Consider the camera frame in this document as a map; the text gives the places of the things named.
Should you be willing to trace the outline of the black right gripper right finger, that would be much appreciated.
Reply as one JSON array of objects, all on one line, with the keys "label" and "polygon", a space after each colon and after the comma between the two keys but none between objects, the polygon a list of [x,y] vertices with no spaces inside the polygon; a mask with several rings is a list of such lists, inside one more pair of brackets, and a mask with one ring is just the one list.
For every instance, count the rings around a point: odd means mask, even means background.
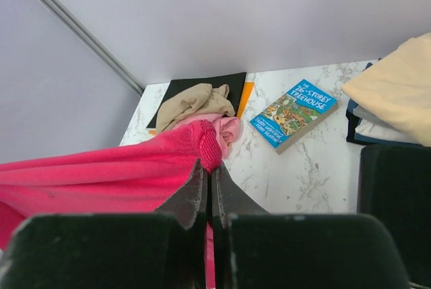
[{"label": "black right gripper right finger", "polygon": [[221,166],[211,175],[217,288],[407,288],[383,224],[361,214],[271,214]]}]

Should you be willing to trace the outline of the black pink drawer organizer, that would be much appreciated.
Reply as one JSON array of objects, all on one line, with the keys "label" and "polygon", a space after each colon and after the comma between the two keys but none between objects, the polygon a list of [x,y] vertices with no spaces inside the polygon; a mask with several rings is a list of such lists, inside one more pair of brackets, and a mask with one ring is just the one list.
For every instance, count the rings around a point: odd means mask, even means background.
[{"label": "black pink drawer organizer", "polygon": [[362,148],[357,211],[391,233],[409,278],[430,286],[430,148]]}]

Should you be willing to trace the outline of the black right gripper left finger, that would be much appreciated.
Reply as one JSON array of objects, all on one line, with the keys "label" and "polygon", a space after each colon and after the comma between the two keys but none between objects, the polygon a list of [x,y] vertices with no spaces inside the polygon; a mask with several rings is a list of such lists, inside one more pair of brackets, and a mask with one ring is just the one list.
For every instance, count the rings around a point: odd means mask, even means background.
[{"label": "black right gripper left finger", "polygon": [[204,288],[206,171],[148,214],[41,215],[14,232],[2,288]]}]

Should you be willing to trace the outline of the magenta t shirt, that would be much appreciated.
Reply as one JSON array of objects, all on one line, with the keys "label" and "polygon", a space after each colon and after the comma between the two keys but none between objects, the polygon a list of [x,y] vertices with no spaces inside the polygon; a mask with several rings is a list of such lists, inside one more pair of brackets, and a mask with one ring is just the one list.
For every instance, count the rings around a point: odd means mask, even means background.
[{"label": "magenta t shirt", "polygon": [[207,121],[132,146],[2,164],[2,253],[34,216],[152,213],[186,183],[196,162],[206,171],[207,205],[207,176],[222,162]]}]

